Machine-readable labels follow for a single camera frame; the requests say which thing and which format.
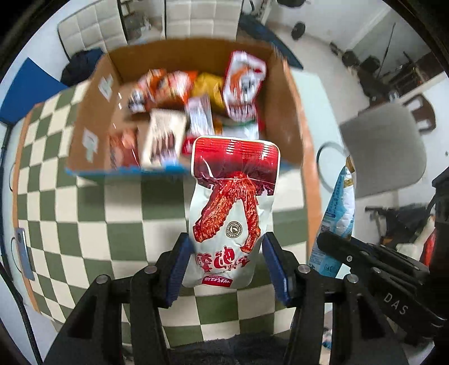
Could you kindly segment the light blue snack bag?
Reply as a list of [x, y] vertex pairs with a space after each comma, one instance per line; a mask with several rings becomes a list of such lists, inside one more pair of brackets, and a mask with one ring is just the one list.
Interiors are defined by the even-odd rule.
[[341, 169], [327, 205], [309, 258], [309, 265], [321, 275], [335, 278], [342, 263], [319, 249], [317, 238], [329, 231], [345, 239], [352, 236], [355, 216], [355, 189], [351, 170], [346, 163]]

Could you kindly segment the red white chicken wing packet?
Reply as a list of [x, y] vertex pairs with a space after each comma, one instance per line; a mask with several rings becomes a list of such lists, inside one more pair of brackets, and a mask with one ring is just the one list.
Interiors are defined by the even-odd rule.
[[272, 142], [203, 136], [193, 145], [193, 253], [184, 286], [241, 289], [253, 280], [272, 216], [280, 151]]

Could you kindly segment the red white chicken foot packet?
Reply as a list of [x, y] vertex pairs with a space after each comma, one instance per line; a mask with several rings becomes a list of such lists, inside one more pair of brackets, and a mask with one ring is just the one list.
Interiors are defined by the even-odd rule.
[[245, 53], [231, 53], [222, 97], [230, 119], [244, 123], [257, 119], [256, 98], [266, 77], [263, 60]]

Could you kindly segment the checkered green white mat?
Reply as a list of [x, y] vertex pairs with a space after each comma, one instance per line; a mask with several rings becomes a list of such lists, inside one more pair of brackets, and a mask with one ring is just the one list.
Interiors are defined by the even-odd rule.
[[[70, 176], [65, 158], [84, 86], [58, 93], [17, 125], [14, 193], [33, 279], [28, 299], [62, 324], [102, 274], [125, 278], [153, 263], [186, 230], [189, 176], [150, 177], [109, 185]], [[160, 312], [169, 346], [265, 332], [287, 334], [294, 312], [276, 300], [263, 258], [242, 290], [182, 288]]]

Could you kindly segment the grey chair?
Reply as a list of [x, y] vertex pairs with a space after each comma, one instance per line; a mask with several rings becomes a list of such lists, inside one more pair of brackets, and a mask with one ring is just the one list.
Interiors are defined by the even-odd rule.
[[363, 111], [340, 125], [362, 199], [417, 183], [427, 157], [413, 114], [399, 103]]

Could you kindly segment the Franzzi wafer packet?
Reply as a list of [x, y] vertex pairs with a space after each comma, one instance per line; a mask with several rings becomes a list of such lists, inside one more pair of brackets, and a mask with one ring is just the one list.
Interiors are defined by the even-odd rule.
[[184, 143], [187, 117], [176, 110], [153, 109], [150, 112], [148, 131], [139, 147], [140, 167], [144, 170], [174, 166]]

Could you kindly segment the white green radish packet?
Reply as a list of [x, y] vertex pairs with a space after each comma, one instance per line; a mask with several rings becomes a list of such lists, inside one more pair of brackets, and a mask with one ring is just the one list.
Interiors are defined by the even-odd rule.
[[221, 134], [225, 137], [251, 140], [257, 140], [259, 138], [259, 125], [255, 119], [246, 122], [236, 122], [230, 118], [222, 118], [221, 125]]

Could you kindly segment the cardboard box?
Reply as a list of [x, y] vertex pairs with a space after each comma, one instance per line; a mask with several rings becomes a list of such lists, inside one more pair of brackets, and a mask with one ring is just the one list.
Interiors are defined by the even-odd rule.
[[80, 177], [182, 173], [207, 134], [260, 138], [303, 161], [300, 98], [272, 45], [159, 40], [103, 55], [73, 123], [66, 170]]

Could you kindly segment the orange panda noodle packet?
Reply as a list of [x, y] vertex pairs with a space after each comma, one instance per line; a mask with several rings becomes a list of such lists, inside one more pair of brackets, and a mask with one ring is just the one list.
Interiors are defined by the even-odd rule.
[[165, 69], [150, 69], [139, 78], [128, 98], [128, 109], [132, 114], [147, 113], [156, 105], [157, 85], [166, 74]]

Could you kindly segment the dark blue cloth bundle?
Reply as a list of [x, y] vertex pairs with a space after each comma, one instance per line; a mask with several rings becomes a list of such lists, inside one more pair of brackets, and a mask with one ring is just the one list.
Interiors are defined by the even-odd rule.
[[104, 53], [100, 48], [75, 53], [70, 58], [67, 66], [62, 70], [60, 81], [65, 86], [72, 87], [89, 79], [103, 54]]

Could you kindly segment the blue foam pad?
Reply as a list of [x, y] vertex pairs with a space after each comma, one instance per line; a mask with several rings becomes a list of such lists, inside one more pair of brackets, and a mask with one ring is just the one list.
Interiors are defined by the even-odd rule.
[[27, 58], [17, 72], [1, 105], [1, 122], [14, 125], [33, 107], [68, 87]]

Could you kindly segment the black blue weight bench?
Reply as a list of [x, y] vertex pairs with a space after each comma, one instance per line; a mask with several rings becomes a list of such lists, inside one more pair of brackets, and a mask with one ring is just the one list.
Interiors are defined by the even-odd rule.
[[249, 37], [270, 44], [280, 53], [291, 67], [303, 70], [304, 67], [296, 55], [285, 45], [281, 39], [268, 27], [258, 21], [253, 15], [242, 12], [240, 14], [239, 30], [245, 32]]

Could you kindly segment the white quilted chair left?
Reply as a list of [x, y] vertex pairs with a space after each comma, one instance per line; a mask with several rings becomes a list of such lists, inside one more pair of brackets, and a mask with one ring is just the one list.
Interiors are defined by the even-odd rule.
[[96, 1], [59, 22], [59, 40], [70, 59], [80, 51], [103, 53], [128, 44], [118, 1]]

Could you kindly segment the white quilted chair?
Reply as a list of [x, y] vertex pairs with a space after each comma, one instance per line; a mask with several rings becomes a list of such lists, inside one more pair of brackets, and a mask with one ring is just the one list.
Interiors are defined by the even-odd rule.
[[170, 38], [208, 37], [235, 40], [243, 1], [165, 1], [164, 35]]
[[59, 40], [70, 59], [80, 51], [103, 53], [128, 44], [118, 1], [96, 1], [59, 22]]

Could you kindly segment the white quilted chair centre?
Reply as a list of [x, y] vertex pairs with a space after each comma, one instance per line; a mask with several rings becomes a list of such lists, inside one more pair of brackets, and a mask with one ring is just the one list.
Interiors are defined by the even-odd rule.
[[243, 1], [165, 1], [164, 35], [170, 38], [208, 37], [235, 40]]

